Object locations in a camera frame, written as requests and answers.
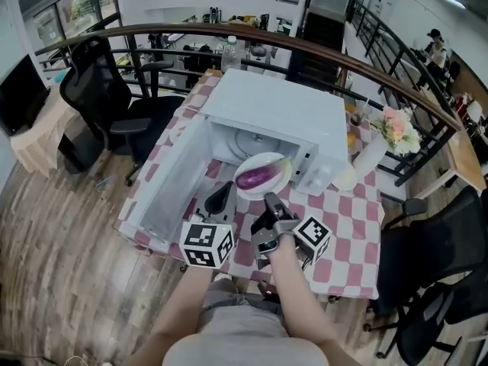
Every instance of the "pink flower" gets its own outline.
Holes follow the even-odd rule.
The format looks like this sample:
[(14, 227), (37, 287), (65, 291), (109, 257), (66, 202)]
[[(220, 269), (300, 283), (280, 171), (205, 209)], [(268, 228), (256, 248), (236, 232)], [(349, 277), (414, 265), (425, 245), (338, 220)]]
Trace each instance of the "pink flower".
[(403, 134), (405, 130), (405, 124), (401, 119), (395, 119), (393, 121), (393, 131)]
[(383, 114), (386, 118), (390, 118), (390, 119), (395, 118), (395, 110), (392, 109), (391, 107), (384, 106)]

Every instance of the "chair wheel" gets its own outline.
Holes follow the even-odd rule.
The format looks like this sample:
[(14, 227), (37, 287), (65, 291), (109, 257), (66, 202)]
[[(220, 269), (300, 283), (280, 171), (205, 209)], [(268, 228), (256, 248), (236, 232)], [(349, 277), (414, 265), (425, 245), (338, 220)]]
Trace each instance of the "chair wheel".
[(338, 303), (340, 299), (340, 296), (329, 296), (328, 301), (329, 303)]

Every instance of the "purple eggplant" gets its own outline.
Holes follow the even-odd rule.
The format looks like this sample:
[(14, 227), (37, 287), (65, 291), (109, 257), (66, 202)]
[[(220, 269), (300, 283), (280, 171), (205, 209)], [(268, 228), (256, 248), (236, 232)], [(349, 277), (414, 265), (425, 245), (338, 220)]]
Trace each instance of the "purple eggplant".
[(272, 180), (276, 175), (290, 166), (290, 159), (284, 157), (283, 159), (270, 162), (262, 167), (248, 169), (236, 178), (236, 185), (241, 190), (251, 190), (267, 181)]

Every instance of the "water bottle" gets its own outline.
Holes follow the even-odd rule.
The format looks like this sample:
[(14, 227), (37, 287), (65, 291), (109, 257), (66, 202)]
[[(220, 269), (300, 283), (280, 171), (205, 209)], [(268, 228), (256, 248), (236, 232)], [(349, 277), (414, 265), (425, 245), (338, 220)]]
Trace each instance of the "water bottle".
[(233, 35), (227, 38), (227, 43), (222, 53), (222, 72), (228, 68), (241, 69), (241, 59), (237, 50), (237, 39)]

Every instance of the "microwave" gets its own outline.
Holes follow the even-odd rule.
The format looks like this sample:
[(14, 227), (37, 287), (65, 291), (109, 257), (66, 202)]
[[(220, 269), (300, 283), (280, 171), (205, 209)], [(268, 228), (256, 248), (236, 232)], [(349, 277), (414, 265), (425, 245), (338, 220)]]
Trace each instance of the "microwave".
[(269, 76), (229, 69), (170, 149), (136, 227), (175, 241), (213, 159), (236, 167), (258, 153), (291, 160), (292, 188), (321, 195), (348, 163), (344, 100)]

